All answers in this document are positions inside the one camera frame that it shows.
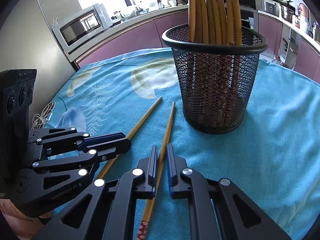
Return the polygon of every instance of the logo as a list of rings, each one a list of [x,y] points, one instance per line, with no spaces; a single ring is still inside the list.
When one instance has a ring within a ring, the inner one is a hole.
[[[75,184],[74,186],[71,186],[70,188],[68,188],[68,189],[60,192],[59,194],[57,194],[57,195],[55,195],[55,196],[52,196],[51,199],[55,199],[55,198],[57,198],[57,197],[60,197],[60,196],[62,196],[62,195],[64,195],[64,194],[66,194],[66,193],[74,190],[74,189],[77,188],[77,187],[82,187],[82,184],[79,182],[78,184]]]

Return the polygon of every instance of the camera lens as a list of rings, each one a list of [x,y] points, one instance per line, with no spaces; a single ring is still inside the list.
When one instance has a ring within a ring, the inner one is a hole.
[[[32,93],[33,93],[33,85],[31,84],[28,91],[28,97],[32,97]]]
[[[26,101],[26,85],[22,85],[20,88],[20,93],[19,93],[19,105],[22,106],[23,103]]]
[[[15,105],[14,92],[11,92],[8,101],[7,101],[7,112],[8,114],[12,114]]]

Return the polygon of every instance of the black mesh pen holder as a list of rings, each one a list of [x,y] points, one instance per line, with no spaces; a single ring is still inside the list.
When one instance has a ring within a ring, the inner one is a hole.
[[[264,37],[242,27],[242,46],[188,42],[188,24],[163,33],[172,48],[183,114],[197,130],[221,134],[242,121],[256,76]]]

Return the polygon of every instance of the mesh basket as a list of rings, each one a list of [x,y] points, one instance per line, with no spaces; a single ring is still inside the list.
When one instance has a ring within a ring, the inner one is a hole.
[[[183,114],[196,129],[220,134],[242,121],[253,87],[259,54],[267,42],[242,27],[242,46],[188,42],[188,24],[164,32],[177,69]]]

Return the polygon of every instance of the tangled white wire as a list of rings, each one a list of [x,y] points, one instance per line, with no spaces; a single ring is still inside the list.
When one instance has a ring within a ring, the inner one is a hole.
[[[41,128],[42,125],[48,123],[49,119],[47,117],[52,113],[55,106],[56,102],[52,101],[49,104],[47,104],[47,106],[43,109],[41,114],[35,114],[32,118],[31,130]]]

